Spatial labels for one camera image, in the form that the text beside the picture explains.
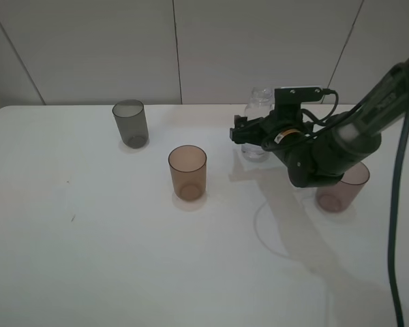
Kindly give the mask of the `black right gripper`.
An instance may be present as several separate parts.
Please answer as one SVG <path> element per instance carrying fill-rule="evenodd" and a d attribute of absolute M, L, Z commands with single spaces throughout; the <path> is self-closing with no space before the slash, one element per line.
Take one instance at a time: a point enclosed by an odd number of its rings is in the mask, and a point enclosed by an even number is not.
<path fill-rule="evenodd" d="M 235 144 L 253 144 L 261 146 L 264 151 L 273 152 L 283 144 L 286 136 L 295 136 L 296 142 L 304 140 L 306 135 L 313 135 L 315 125 L 324 126 L 324 119 L 302 108 L 301 102 L 275 102 L 274 109 L 265 118 L 248 119 L 235 115 L 234 127 L 230 128 L 229 134 Z"/>

